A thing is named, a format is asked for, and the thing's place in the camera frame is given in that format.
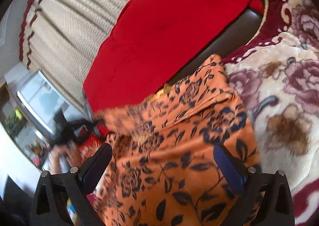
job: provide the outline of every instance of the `plush blanket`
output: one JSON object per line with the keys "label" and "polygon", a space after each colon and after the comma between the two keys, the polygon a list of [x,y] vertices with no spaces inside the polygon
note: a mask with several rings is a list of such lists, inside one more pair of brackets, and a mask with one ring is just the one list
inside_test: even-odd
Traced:
{"label": "plush blanket", "polygon": [[311,0],[265,0],[254,38],[222,60],[253,123],[263,171],[286,173],[296,225],[319,204],[318,38]]}
{"label": "plush blanket", "polygon": [[101,45],[83,88],[92,110],[155,93],[250,0],[131,0]]}
{"label": "plush blanket", "polygon": [[29,0],[20,33],[20,61],[40,69],[82,110],[82,84],[101,43],[129,0]]}

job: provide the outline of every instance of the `person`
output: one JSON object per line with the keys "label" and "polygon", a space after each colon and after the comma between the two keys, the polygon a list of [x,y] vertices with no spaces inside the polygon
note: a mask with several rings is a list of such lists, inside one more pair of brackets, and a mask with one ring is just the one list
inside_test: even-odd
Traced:
{"label": "person", "polygon": [[71,167],[80,167],[83,164],[81,151],[79,147],[72,143],[71,147],[67,145],[55,145],[51,151],[50,173],[51,175],[61,174],[60,157],[66,155],[66,160]]}

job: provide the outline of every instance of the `black device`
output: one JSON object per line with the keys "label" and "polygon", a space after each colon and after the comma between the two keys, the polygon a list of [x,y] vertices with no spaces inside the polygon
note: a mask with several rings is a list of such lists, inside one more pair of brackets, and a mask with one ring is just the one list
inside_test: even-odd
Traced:
{"label": "black device", "polygon": [[[240,196],[222,226],[242,226],[260,192],[264,192],[264,197],[251,225],[294,225],[292,197],[282,170],[266,174],[254,167],[246,168],[223,144],[215,146],[213,156],[232,192]],[[30,225],[73,225],[66,210],[66,200],[70,198],[82,225],[105,226],[86,195],[94,191],[111,157],[112,148],[104,143],[80,168],[73,167],[59,175],[44,171],[35,192]]]}

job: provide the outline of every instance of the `blue gripper pad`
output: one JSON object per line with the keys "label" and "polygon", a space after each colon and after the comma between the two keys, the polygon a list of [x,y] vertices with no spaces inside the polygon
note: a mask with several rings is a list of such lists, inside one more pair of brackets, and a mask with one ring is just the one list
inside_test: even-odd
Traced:
{"label": "blue gripper pad", "polygon": [[224,146],[215,145],[213,150],[213,157],[232,192],[234,194],[241,195],[244,192],[247,176],[245,177],[243,173],[240,173],[240,171],[238,171],[235,166],[244,167],[244,165],[239,159],[236,160],[236,158],[233,157]]}

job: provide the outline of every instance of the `dark leather surface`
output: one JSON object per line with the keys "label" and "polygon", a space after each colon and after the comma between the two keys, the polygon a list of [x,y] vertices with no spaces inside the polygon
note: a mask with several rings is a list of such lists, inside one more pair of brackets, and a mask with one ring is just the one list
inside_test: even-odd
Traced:
{"label": "dark leather surface", "polygon": [[168,83],[172,85],[181,78],[191,75],[212,54],[219,54],[221,57],[225,57],[238,47],[245,45],[258,30],[261,19],[261,14],[255,13],[250,9],[245,10],[217,38],[212,40],[195,58],[179,70]]}

